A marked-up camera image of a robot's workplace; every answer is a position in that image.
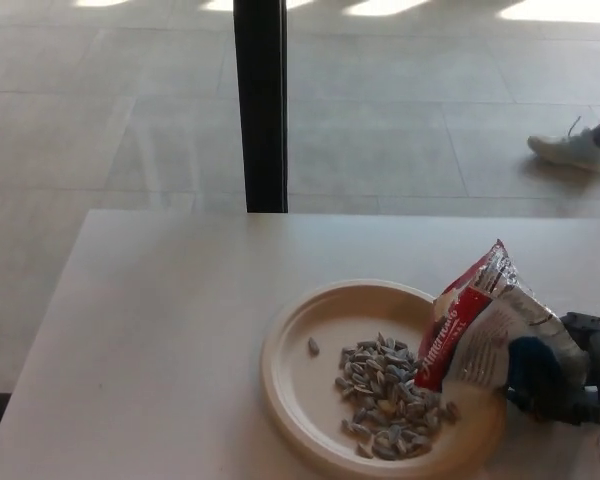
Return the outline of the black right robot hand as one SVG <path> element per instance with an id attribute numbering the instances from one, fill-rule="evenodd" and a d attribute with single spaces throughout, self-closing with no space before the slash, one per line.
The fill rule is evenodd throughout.
<path id="1" fill-rule="evenodd" d="M 506 397 L 539 421 L 600 425 L 600 318 L 568 312 L 560 321 L 589 357 L 584 384 L 567 381 L 551 349 L 539 338 L 521 337 L 509 344 Z"/>

